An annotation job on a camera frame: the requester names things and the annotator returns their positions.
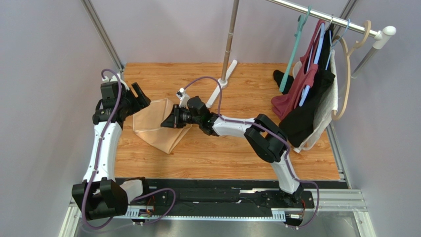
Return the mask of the beige wooden hanger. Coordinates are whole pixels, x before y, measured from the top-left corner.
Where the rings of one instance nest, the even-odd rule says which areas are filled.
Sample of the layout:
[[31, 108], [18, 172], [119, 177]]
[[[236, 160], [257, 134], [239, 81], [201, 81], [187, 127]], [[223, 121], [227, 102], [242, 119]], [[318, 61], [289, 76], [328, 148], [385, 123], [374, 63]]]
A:
[[370, 20], [366, 20], [363, 24], [364, 26], [364, 32], [363, 32], [363, 38], [361, 40], [357, 40], [354, 45], [351, 47], [351, 49], [348, 48], [348, 45], [345, 41], [345, 39], [341, 36], [335, 36], [333, 38], [334, 42], [339, 42], [341, 44], [342, 50], [343, 50], [343, 54], [344, 54], [344, 59], [346, 62], [346, 84], [344, 87], [344, 99], [343, 99], [343, 103], [342, 103], [342, 107], [339, 111], [333, 111], [332, 112], [332, 120], [339, 120], [342, 118], [346, 107], [347, 107], [347, 102], [348, 102], [348, 97], [349, 97], [349, 91], [350, 91], [350, 83], [351, 83], [351, 64], [350, 64], [350, 56], [352, 55], [353, 51], [355, 49], [358, 49], [360, 47], [362, 47], [367, 38], [369, 37], [369, 31], [372, 28], [372, 23]]

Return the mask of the teal plastic hanger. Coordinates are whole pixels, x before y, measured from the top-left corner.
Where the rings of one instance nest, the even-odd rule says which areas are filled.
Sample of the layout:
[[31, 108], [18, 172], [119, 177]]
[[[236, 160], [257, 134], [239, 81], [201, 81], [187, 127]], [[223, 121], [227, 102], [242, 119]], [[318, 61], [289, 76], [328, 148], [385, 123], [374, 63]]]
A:
[[280, 85], [279, 85], [279, 91], [282, 92], [282, 93], [284, 92], [284, 90], [286, 88], [288, 76], [290, 74], [290, 70], [291, 70], [292, 64], [294, 62], [296, 51], [298, 49], [299, 42], [300, 42], [300, 39], [301, 39], [302, 30], [303, 30], [303, 27], [304, 27], [304, 25], [305, 25], [305, 23], [306, 23], [306, 21], [309, 17], [309, 14], [310, 14], [311, 10], [312, 10], [312, 5], [309, 5], [308, 9], [307, 9], [306, 16], [304, 17], [303, 15], [300, 15], [298, 17], [298, 25], [297, 25], [297, 30], [296, 30], [296, 33], [295, 33], [295, 44], [294, 44], [290, 59], [288, 61], [287, 67], [284, 71], [284, 75], [283, 75], [283, 77], [281, 79], [281, 82], [280, 82]]

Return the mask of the aluminium frame post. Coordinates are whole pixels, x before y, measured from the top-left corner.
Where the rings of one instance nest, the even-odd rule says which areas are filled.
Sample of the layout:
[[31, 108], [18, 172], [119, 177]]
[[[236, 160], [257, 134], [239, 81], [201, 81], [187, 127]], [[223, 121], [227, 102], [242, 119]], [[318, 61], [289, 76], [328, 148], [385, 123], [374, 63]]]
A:
[[120, 59], [110, 37], [107, 34], [105, 27], [103, 26], [101, 19], [92, 3], [91, 0], [81, 0], [82, 5], [84, 6], [88, 16], [90, 17], [95, 29], [97, 30], [106, 50], [108, 51], [112, 61], [114, 62], [116, 68], [119, 72], [123, 72], [125, 65]]

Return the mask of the black garment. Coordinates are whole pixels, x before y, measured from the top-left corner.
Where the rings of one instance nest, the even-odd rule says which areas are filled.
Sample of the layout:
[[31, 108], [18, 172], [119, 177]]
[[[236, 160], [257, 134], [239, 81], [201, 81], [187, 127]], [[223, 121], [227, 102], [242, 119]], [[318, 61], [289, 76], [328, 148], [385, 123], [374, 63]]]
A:
[[321, 29], [326, 22], [319, 20], [308, 49], [296, 65], [301, 65], [288, 92], [271, 99], [272, 111], [281, 120], [279, 128], [283, 130], [291, 145], [295, 148], [305, 144], [305, 140], [315, 130], [314, 119], [323, 95], [335, 82], [335, 75], [325, 69], [327, 51], [321, 50], [316, 60]]

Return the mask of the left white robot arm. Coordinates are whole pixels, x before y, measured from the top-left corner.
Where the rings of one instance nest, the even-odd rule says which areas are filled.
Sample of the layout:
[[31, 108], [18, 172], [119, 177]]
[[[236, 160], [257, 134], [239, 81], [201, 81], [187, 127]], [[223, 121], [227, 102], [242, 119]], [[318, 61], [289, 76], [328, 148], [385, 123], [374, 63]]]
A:
[[115, 179], [117, 146], [124, 121], [148, 107], [151, 100], [138, 83], [119, 86], [117, 81], [101, 84], [102, 98], [92, 116], [94, 143], [83, 181], [72, 187], [72, 197], [87, 220], [125, 215], [128, 205], [143, 194], [145, 179]]

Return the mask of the beige cloth napkin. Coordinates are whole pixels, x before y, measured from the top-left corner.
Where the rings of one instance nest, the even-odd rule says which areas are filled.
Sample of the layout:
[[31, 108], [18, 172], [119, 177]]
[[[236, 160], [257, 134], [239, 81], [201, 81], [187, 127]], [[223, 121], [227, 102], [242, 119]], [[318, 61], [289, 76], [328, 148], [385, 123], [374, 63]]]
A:
[[181, 139], [191, 129], [161, 127], [161, 123], [170, 115], [174, 103], [168, 99], [154, 100], [151, 104], [133, 115], [132, 130], [149, 145], [170, 154]]

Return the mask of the light blue hanger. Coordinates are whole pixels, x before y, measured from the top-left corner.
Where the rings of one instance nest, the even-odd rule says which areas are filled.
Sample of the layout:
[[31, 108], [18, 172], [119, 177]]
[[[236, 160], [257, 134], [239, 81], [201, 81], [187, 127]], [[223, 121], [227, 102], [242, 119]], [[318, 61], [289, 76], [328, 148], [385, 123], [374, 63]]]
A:
[[[316, 40], [313, 41], [313, 45], [312, 45], [312, 47], [310, 49], [309, 61], [307, 62], [306, 69], [304, 70], [305, 73], [309, 71], [310, 66], [319, 63], [319, 60], [320, 60], [320, 57], [321, 57], [321, 53], [322, 53], [323, 40], [324, 40], [325, 33], [326, 33], [325, 26], [326, 26], [326, 23], [325, 22], [322, 22], [321, 23], [321, 26], [318, 28], [317, 35], [316, 35]], [[330, 40], [329, 41], [329, 43], [330, 43], [330, 51], [329, 51], [329, 56], [328, 56], [328, 60], [327, 60], [327, 66], [325, 67], [325, 69], [327, 69], [328, 64], [330, 62], [330, 58], [331, 58], [331, 54], [332, 54], [333, 48], [338, 43], [338, 40], [335, 43], [333, 43], [333, 38], [332, 38], [332, 34], [331, 33], [328, 33], [328, 36], [329, 36], [329, 40]], [[300, 98], [300, 101], [299, 101], [299, 104], [298, 104], [300, 107], [302, 107], [303, 104], [305, 103], [305, 100], [306, 100], [307, 95], [308, 95], [308, 93], [310, 91], [310, 88], [311, 88], [311, 86], [309, 84], [306, 84], [305, 87], [304, 87], [304, 89], [302, 90], [302, 92], [301, 92], [301, 98]]]

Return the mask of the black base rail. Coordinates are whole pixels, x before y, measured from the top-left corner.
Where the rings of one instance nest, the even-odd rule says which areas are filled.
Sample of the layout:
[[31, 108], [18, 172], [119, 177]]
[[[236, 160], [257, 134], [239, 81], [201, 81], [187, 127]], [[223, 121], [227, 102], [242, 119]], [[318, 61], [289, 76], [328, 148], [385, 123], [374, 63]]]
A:
[[159, 216], [168, 211], [168, 216], [269, 217], [273, 208], [315, 207], [313, 184], [303, 184], [301, 197], [293, 201], [275, 180], [149, 178], [146, 182], [146, 193], [165, 191], [131, 205], [147, 206]]

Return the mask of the metal clothes rack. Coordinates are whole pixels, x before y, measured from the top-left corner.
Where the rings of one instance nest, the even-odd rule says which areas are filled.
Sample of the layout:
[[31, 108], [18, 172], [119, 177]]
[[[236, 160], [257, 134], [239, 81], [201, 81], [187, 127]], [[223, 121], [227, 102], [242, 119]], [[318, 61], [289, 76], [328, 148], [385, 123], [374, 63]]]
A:
[[[297, 3], [293, 3], [286, 0], [272, 0], [271, 2], [279, 6], [285, 7], [287, 9], [299, 12], [304, 17], [307, 14], [308, 7], [304, 7]], [[229, 58], [231, 54], [239, 3], [240, 2], [238, 0], [233, 1], [231, 19], [228, 30], [228, 39], [225, 47], [225, 54], [222, 66], [222, 74], [221, 78], [218, 80], [219, 85], [216, 86], [214, 92], [206, 102], [207, 108], [211, 108], [216, 101], [222, 101], [220, 98], [222, 96], [222, 91], [228, 86], [228, 81], [238, 64], [237, 60], [233, 60], [232, 62], [230, 62]], [[336, 28], [344, 28], [344, 31], [354, 31], [360, 34], [363, 34], [364, 32], [364, 26], [356, 25], [354, 23], [351, 23], [349, 20], [342, 19], [341, 17], [335, 17], [334, 15], [328, 15], [326, 13], [322, 13], [314, 9], [310, 11], [309, 16], [317, 19], [327, 20], [328, 22], [334, 24]], [[377, 32], [371, 29], [369, 31], [369, 37], [372, 37], [375, 40], [375, 43], [373, 44], [369, 52], [366, 54], [366, 56], [359, 63], [359, 65], [356, 67], [356, 69], [353, 71], [353, 73], [351, 74], [351, 78], [355, 78], [358, 75], [359, 71], [366, 65], [366, 63], [368, 63], [371, 60], [371, 58], [377, 53], [377, 51], [382, 49], [390, 40], [390, 38], [395, 34], [396, 28], [394, 26], [386, 26], [383, 28], [383, 30]]]

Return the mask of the white towel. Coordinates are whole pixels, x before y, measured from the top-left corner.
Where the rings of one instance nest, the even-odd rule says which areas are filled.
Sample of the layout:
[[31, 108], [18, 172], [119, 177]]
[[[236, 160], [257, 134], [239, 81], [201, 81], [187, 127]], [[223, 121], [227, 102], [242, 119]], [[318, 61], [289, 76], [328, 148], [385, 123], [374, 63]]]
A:
[[338, 110], [338, 85], [335, 51], [328, 68], [319, 69], [310, 89], [310, 99], [293, 110], [296, 116], [294, 151], [308, 151], [320, 139], [332, 121], [332, 112]]

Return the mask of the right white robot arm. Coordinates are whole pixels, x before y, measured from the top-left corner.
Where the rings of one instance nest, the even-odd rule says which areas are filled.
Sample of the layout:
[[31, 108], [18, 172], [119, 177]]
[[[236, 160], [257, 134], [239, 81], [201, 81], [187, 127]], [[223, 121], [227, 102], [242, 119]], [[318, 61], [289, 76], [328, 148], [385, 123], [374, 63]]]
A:
[[300, 201], [303, 187], [289, 159], [287, 136], [268, 116], [259, 114], [249, 119], [229, 118], [211, 112], [196, 96], [187, 101], [185, 108], [174, 105], [161, 127], [179, 129], [187, 124], [198, 125], [209, 136], [246, 139], [257, 156], [273, 168], [284, 198], [293, 202]]

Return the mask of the maroon shirt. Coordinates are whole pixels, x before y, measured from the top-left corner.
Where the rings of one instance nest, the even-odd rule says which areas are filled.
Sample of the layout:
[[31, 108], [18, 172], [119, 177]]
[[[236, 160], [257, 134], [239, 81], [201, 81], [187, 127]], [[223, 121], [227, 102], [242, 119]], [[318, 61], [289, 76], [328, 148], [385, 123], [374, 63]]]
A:
[[303, 90], [305, 90], [307, 86], [313, 86], [314, 77], [318, 71], [318, 64], [314, 62], [316, 57], [315, 53], [317, 52], [319, 44], [320, 28], [324, 27], [325, 24], [326, 22], [324, 20], [319, 20], [317, 22], [306, 54], [300, 57], [301, 68], [296, 75], [290, 90], [287, 93], [283, 92], [282, 95], [275, 96], [271, 99], [272, 111], [280, 120], [283, 120], [289, 112], [299, 105]]

